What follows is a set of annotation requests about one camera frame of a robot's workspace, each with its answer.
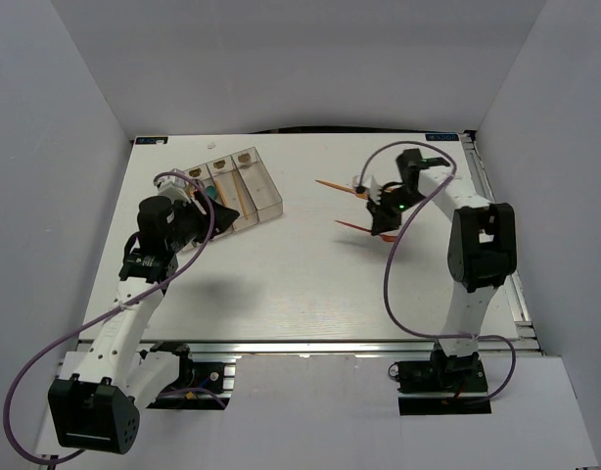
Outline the orange plastic chopstick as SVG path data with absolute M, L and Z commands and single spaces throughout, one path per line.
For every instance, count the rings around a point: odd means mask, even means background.
M 217 193 L 218 193 L 218 196 L 219 196 L 220 200 L 223 202 L 223 204 L 226 204 L 225 194 L 224 194 L 224 192 L 222 190 L 222 186 L 215 179 L 213 180 L 213 182 L 214 182 L 214 185 L 216 187 L 216 190 L 217 190 Z
M 238 177 L 237 177 L 237 175 L 235 173 L 232 173 L 232 178 L 233 178 L 235 190 L 236 190 L 236 193 L 237 193 L 237 198 L 238 198 L 238 201 L 240 203 L 240 207 L 242 209 L 242 215 L 243 215 L 244 219 L 248 219 L 248 212 L 247 212 L 246 202 L 245 202 L 244 197 L 243 197 L 243 191 L 241 189 Z

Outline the orange plastic fork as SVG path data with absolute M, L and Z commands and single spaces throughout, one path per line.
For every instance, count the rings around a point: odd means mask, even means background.
M 320 180 L 320 179 L 316 179 L 315 180 L 316 183 L 321 184 L 323 186 L 329 187 L 331 189 L 335 189 L 337 191 L 341 191 L 341 192 L 345 192 L 348 194 L 353 195 L 354 197 L 358 198 L 358 199 L 363 199 L 366 200 L 367 199 L 367 194 L 365 192 L 361 192 L 358 193 L 356 191 L 356 189 L 348 187 L 348 186 L 343 186 L 343 185 L 339 185 L 333 182 L 329 182 L 329 181 L 325 181 L 325 180 Z
M 348 228 L 352 228 L 354 230 L 361 231 L 361 232 L 371 235 L 373 237 L 379 237 L 381 240 L 383 240 L 386 243 L 394 243 L 397 240 L 397 237 L 394 235 L 385 234 L 385 233 L 373 234 L 371 229 L 365 228 L 365 227 L 362 227 L 362 226 L 359 226 L 359 225 L 356 225 L 356 224 L 353 224 L 350 222 L 336 220 L 336 223 L 343 225 L 345 227 L 348 227 Z

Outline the teal plastic spoon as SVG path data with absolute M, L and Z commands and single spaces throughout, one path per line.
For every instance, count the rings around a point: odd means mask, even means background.
M 215 186 L 210 185 L 206 187 L 206 193 L 208 197 L 212 200 L 215 200 L 218 197 L 218 191 Z

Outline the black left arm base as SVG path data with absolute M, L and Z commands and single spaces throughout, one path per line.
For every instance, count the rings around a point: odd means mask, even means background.
M 167 385 L 162 392 L 173 395 L 158 398 L 148 408 L 158 410 L 221 410 L 222 407 L 208 392 L 213 393 L 224 404 L 229 402 L 225 394 L 231 388 L 224 382 L 231 376 L 227 373 L 230 362 L 201 359 L 192 355 L 186 343 L 158 342 L 148 353 L 171 353 L 179 357 L 178 378 Z

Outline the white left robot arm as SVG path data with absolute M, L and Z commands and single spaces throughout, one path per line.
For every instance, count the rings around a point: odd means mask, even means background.
M 178 268 L 178 253 L 226 231 L 239 213 L 202 193 L 157 195 L 138 207 L 137 226 L 124 246 L 114 305 L 91 347 L 67 379 L 48 392 L 61 447 L 127 453 L 141 412 L 159 395 L 194 381 L 189 348 L 157 343 L 137 350 L 143 333 Z

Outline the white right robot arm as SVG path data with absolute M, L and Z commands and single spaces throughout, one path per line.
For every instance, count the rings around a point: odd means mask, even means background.
M 435 204 L 451 222 L 446 258 L 453 291 L 444 326 L 435 336 L 445 356 L 429 366 L 431 382 L 449 391 L 465 377 L 457 358 L 478 351 L 488 305 L 516 270 L 515 213 L 510 205 L 492 202 L 459 178 L 456 162 L 446 152 L 437 150 L 436 157 L 425 157 L 422 143 L 408 144 L 395 160 L 398 181 L 379 185 L 372 180 L 369 189 L 357 191 L 367 197 L 373 236 L 397 230 L 397 237 L 402 238 L 428 203 Z

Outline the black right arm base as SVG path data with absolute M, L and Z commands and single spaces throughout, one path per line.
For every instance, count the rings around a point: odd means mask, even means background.
M 398 412 L 404 416 L 491 414 L 482 362 L 471 373 L 449 373 L 441 381 L 429 360 L 394 362 L 388 369 L 397 383 Z

